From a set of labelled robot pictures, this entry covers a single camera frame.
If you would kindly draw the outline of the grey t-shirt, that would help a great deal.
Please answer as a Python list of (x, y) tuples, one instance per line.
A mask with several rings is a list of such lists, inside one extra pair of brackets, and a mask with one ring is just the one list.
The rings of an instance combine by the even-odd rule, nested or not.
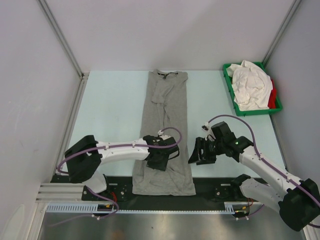
[(148, 73), (140, 136), (155, 136), (159, 130), (179, 142), (180, 154), (167, 163), (165, 171), (147, 167), (137, 160), (133, 166), (132, 192), (135, 195), (195, 195), (192, 170), (188, 164), (187, 72)]

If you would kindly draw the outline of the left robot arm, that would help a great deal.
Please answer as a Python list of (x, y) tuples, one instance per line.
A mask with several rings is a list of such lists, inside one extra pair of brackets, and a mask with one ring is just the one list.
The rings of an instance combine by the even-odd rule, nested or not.
[(100, 200), (107, 199), (111, 193), (105, 175), (98, 171), (101, 165), (138, 160), (153, 170), (164, 172), (168, 161), (179, 155), (176, 140), (168, 135), (146, 135), (121, 143), (97, 141), (93, 135), (87, 135), (64, 153), (69, 182), (84, 184)]

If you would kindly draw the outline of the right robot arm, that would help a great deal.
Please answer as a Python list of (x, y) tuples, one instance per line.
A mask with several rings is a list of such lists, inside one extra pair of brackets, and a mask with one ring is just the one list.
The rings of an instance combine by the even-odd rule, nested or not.
[(301, 180), (263, 158), (256, 153), (254, 143), (244, 136), (228, 141), (197, 137), (188, 163), (213, 164), (219, 155), (233, 158), (265, 181), (262, 184), (247, 174), (234, 178), (230, 194), (235, 200), (257, 200), (279, 213), (283, 222), (297, 232), (320, 215), (317, 184), (309, 178)]

